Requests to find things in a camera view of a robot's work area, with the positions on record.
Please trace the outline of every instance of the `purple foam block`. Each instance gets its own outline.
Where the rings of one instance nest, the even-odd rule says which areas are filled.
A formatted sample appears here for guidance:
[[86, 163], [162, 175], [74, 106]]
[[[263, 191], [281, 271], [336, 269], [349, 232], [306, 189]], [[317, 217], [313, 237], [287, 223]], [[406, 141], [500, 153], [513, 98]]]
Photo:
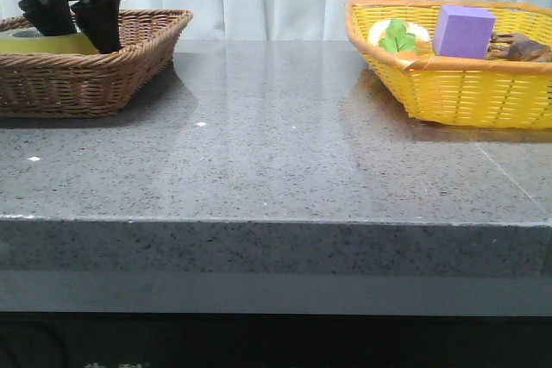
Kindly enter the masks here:
[[433, 40], [436, 54], [484, 59], [496, 20], [487, 9], [443, 5]]

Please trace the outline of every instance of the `granite countertop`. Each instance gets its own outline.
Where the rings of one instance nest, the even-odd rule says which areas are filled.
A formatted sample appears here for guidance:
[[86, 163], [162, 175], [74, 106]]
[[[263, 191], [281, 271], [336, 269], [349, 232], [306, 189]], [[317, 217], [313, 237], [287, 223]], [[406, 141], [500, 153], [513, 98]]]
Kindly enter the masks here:
[[[0, 310], [389, 313], [383, 294], [351, 309], [326, 296], [395, 281], [446, 285], [450, 301], [471, 284], [519, 296], [397, 312], [552, 315], [552, 130], [409, 119], [347, 42], [183, 41], [121, 114], [0, 119], [0, 147]], [[101, 296], [75, 293], [83, 275]], [[144, 286], [160, 275], [153, 305]], [[229, 278], [315, 285], [327, 306], [296, 306], [305, 291], [287, 307], [171, 294]]]

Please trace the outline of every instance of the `wicker basket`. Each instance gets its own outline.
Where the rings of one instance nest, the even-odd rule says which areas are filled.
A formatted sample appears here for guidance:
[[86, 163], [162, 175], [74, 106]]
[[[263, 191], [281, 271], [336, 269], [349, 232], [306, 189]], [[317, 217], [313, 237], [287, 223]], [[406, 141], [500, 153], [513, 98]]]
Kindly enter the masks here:
[[[86, 118], [114, 115], [173, 58], [188, 10], [122, 10], [115, 53], [0, 54], [0, 116]], [[0, 31], [30, 26], [23, 17]]]
[[497, 32], [523, 32], [552, 45], [551, 9], [504, 2], [351, 0], [348, 37], [411, 117], [486, 128], [552, 128], [552, 63], [434, 55], [408, 60], [365, 42], [376, 21], [392, 17], [433, 35], [443, 4], [487, 8], [497, 16]]

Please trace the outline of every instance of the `speckled stone surface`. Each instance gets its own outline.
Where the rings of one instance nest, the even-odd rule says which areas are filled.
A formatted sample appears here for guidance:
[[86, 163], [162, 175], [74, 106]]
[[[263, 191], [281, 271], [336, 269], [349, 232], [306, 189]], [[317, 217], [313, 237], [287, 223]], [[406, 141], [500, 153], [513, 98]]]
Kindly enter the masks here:
[[0, 147], [2, 271], [550, 273], [552, 131], [409, 119], [347, 42], [182, 42], [121, 114]]
[[552, 276], [552, 243], [549, 243], [549, 250], [544, 257], [543, 274]]

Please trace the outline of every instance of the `brown wicker basket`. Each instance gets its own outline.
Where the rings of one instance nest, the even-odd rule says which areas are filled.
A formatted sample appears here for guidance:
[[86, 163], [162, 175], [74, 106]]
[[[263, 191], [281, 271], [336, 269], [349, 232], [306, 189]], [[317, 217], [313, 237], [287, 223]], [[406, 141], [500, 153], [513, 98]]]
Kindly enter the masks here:
[[[0, 117], [116, 114], [171, 61], [191, 18], [188, 10], [122, 10], [123, 48], [115, 53], [0, 53]], [[23, 17], [0, 21], [0, 31], [29, 26]]]

